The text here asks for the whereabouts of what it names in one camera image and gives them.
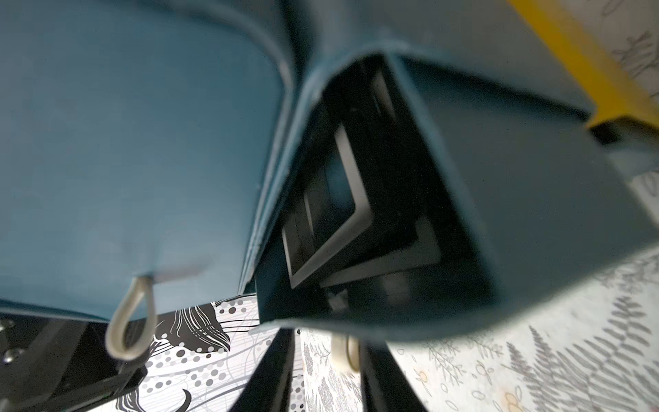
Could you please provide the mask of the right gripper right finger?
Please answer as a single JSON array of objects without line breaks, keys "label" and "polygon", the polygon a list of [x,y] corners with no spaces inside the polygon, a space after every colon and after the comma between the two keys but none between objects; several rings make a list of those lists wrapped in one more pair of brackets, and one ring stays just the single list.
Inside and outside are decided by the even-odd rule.
[{"label": "right gripper right finger", "polygon": [[386,346],[360,347],[361,396],[364,411],[426,411]]}]

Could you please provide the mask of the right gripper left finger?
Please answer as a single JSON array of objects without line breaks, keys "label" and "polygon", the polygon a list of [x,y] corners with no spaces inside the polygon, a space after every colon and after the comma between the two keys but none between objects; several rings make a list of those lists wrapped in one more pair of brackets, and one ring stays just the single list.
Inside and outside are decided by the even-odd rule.
[{"label": "right gripper left finger", "polygon": [[279,329],[230,411],[289,411],[294,358],[294,331]]}]

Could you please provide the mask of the grey brooch box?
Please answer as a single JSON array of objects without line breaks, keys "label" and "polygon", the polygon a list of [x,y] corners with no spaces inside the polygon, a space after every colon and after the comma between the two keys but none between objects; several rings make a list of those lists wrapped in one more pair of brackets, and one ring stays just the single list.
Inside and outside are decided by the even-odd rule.
[{"label": "grey brooch box", "polygon": [[372,222],[348,132],[339,125],[323,159],[303,173],[288,201],[281,236],[291,288],[305,287],[346,264],[344,249]]},{"label": "grey brooch box", "polygon": [[441,252],[434,227],[427,216],[421,216],[415,222],[415,235],[416,239],[406,247],[348,266],[325,278],[320,282],[320,286],[329,288],[374,276],[384,276],[437,264],[440,261]]}]

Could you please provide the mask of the teal drawer cabinet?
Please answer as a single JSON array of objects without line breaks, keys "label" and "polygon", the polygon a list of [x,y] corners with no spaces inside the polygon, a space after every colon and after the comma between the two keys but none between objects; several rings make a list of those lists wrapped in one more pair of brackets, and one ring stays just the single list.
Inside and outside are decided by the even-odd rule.
[{"label": "teal drawer cabinet", "polygon": [[626,176],[658,167],[658,103],[633,79],[658,63],[658,41],[605,48],[563,1],[286,1],[301,70],[290,124],[297,140],[326,84],[374,54],[479,77],[613,123],[609,156]]}]

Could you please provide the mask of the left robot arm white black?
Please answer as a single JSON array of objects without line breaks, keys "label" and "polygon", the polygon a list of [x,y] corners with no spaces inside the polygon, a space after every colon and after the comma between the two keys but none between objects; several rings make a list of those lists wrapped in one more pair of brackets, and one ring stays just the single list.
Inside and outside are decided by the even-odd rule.
[{"label": "left robot arm white black", "polygon": [[1,410],[88,411],[137,389],[147,376],[144,351],[117,360],[107,325],[1,314]]}]

